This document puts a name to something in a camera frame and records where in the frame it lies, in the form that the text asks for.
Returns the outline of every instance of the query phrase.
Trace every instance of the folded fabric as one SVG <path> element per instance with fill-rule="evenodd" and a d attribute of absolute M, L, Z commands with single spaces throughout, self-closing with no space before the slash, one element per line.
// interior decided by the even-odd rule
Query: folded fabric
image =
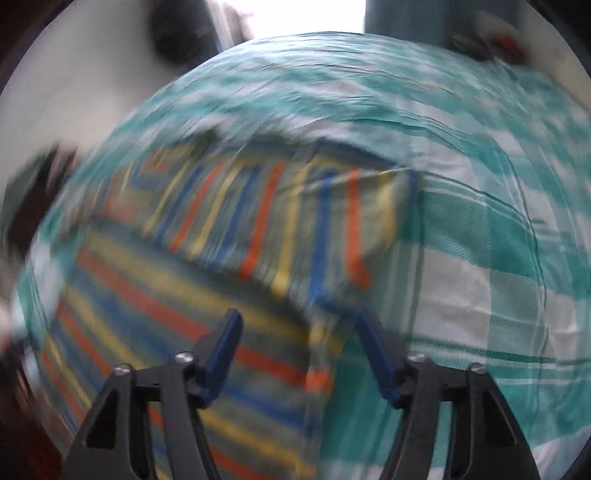
<path fill-rule="evenodd" d="M 365 305 L 417 175 L 331 143 L 199 135 L 65 205 L 84 240 L 38 358 L 72 441 L 112 368 L 166 361 L 239 309 L 245 332 L 201 417 L 224 478 L 312 478 L 347 315 Z M 168 475 L 152 410 L 159 475 Z"/>

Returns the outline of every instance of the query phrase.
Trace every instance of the red stripe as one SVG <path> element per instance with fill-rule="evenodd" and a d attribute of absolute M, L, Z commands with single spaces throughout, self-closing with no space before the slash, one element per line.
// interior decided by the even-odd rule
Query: red stripe
<path fill-rule="evenodd" d="M 372 284 L 369 271 L 362 262 L 361 232 L 360 232 L 360 202 L 359 202 L 359 172 L 352 170 L 347 181 L 347 250 L 346 264 L 347 272 L 353 283 L 367 290 Z"/>
<path fill-rule="evenodd" d="M 256 266 L 259 255 L 261 253 L 262 242 L 265 238 L 265 230 L 267 228 L 267 221 L 269 219 L 269 211 L 271 210 L 271 203 L 273 202 L 273 196 L 279 183 L 279 177 L 281 172 L 285 168 L 286 163 L 278 163 L 273 170 L 267 182 L 267 188 L 265 190 L 265 196 L 263 197 L 261 207 L 259 208 L 258 215 L 256 216 L 255 228 L 252 233 L 251 245 L 248 249 L 248 253 L 240 270 L 238 276 L 242 281 L 248 280 Z"/>
<path fill-rule="evenodd" d="M 86 356 L 88 356 L 94 364 L 98 367 L 100 372 L 108 377 L 111 374 L 113 368 L 104 359 L 104 357 L 98 352 L 94 345 L 90 342 L 86 335 L 80 330 L 74 317 L 67 311 L 63 303 L 60 303 L 57 308 L 57 314 L 60 320 L 63 322 L 67 330 L 70 332 L 70 336 L 76 341 L 80 350 L 82 350 Z"/>
<path fill-rule="evenodd" d="M 152 405 L 148 407 L 150 420 L 152 420 L 158 427 L 163 428 L 164 420 L 162 414 L 156 410 Z M 219 450 L 210 448 L 213 460 L 217 466 L 222 467 L 226 472 L 236 475 L 238 478 L 245 480 L 275 480 L 274 477 L 263 475 L 262 473 L 250 470 L 248 467 L 224 455 Z"/>
<path fill-rule="evenodd" d="M 117 271 L 108 267 L 100 257 L 88 250 L 80 250 L 77 262 L 92 277 L 116 292 L 126 303 L 167 328 L 183 336 L 195 339 L 210 332 L 208 328 L 195 323 L 194 319 L 182 315 L 158 301 L 155 297 L 143 292 L 140 288 L 124 279 Z M 303 387 L 306 384 L 305 372 L 254 350 L 239 346 L 236 350 L 236 360 L 248 368 L 267 372 L 295 387 Z"/>
<path fill-rule="evenodd" d="M 201 186 L 201 188 L 197 192 L 197 195 L 195 196 L 193 203 L 189 207 L 189 211 L 187 212 L 187 216 L 185 217 L 185 220 L 184 220 L 183 224 L 181 225 L 181 228 L 178 229 L 177 236 L 175 237 L 172 245 L 170 246 L 170 251 L 172 253 L 175 253 L 180 248 L 180 246 L 184 242 L 184 240 L 187 238 L 187 234 L 188 234 L 188 232 L 195 220 L 195 217 L 197 216 L 197 211 L 199 210 L 199 206 L 201 205 L 201 202 L 203 201 L 203 198 L 205 197 L 205 194 L 209 190 L 209 187 L 212 185 L 214 179 L 222 171 L 222 168 L 224 168 L 223 164 L 216 167 L 215 170 L 213 170 L 205 178 L 203 185 Z"/>
<path fill-rule="evenodd" d="M 51 361 L 49 360 L 49 356 L 47 355 L 47 352 L 43 352 L 41 354 L 41 361 L 43 363 L 43 366 L 45 367 L 45 370 L 47 371 L 48 375 L 51 378 L 51 382 L 56 386 L 56 388 L 59 390 L 59 392 L 66 399 L 66 402 L 68 403 L 68 405 L 70 406 L 70 408 L 74 412 L 74 415 L 76 415 L 76 418 L 80 422 L 82 422 L 82 420 L 84 420 L 84 414 L 82 413 L 81 409 L 78 407 L 78 404 L 76 403 L 76 400 L 74 400 L 74 397 L 72 397 L 72 394 L 70 394 L 70 391 L 66 388 L 66 386 L 63 384 L 63 382 L 57 376 L 56 371 L 53 369 L 53 365 L 51 364 Z"/>

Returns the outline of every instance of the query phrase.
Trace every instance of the multicolored striped fabric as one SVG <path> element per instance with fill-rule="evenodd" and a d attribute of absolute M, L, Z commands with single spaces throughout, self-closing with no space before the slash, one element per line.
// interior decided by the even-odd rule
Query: multicolored striped fabric
<path fill-rule="evenodd" d="M 237 46 L 154 95 L 70 180 L 20 277 L 21 331 L 42 342 L 51 328 L 83 241 L 61 237 L 68 205 L 148 153 L 212 129 L 237 144 L 261 134 L 328 139 L 423 172 L 367 302 L 436 361 L 485 363 L 542 478 L 559 479 L 591 433 L 591 116 L 530 69 L 391 38 L 327 33 Z M 376 478 L 396 422 L 352 339 L 327 406 L 318 477 Z"/>
<path fill-rule="evenodd" d="M 200 412 L 222 476 L 314 478 L 347 312 L 366 306 L 416 181 L 342 145 L 198 135 L 88 188 L 66 209 L 61 238 L 84 240 L 37 355 L 59 443 L 115 365 L 162 364 L 232 307 L 245 331 L 221 398 Z M 151 418 L 164 479 L 157 408 Z"/>

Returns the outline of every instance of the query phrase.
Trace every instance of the screw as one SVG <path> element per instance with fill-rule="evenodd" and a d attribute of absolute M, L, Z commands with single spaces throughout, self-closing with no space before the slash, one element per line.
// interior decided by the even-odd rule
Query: screw
<path fill-rule="evenodd" d="M 121 375 L 128 374 L 129 372 L 131 372 L 130 364 L 120 364 L 113 369 L 113 373 L 118 377 L 120 377 Z"/>
<path fill-rule="evenodd" d="M 189 362 L 193 361 L 193 355 L 191 355 L 189 352 L 181 352 L 174 357 L 174 361 L 176 361 L 178 364 L 188 364 Z"/>
<path fill-rule="evenodd" d="M 427 355 L 421 352 L 411 352 L 408 354 L 408 359 L 413 363 L 422 364 L 427 359 Z"/>
<path fill-rule="evenodd" d="M 472 364 L 470 365 L 470 370 L 478 375 L 484 375 L 486 373 L 486 368 L 482 364 Z"/>

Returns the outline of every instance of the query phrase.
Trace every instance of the plaid tablecloth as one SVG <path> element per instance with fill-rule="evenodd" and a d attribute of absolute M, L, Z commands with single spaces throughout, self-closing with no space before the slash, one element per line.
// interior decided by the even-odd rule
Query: plaid tablecloth
<path fill-rule="evenodd" d="M 44 337 L 81 242 L 53 247 L 69 194 L 207 129 L 244 141 L 327 138 L 421 170 L 372 307 L 437 362 L 486 364 L 544 480 L 570 466 L 591 433 L 591 118 L 526 68 L 337 33 L 224 52 L 138 108 L 70 181 L 20 278 L 23 329 Z M 326 411 L 320 477 L 376 478 L 396 422 L 352 339 Z"/>

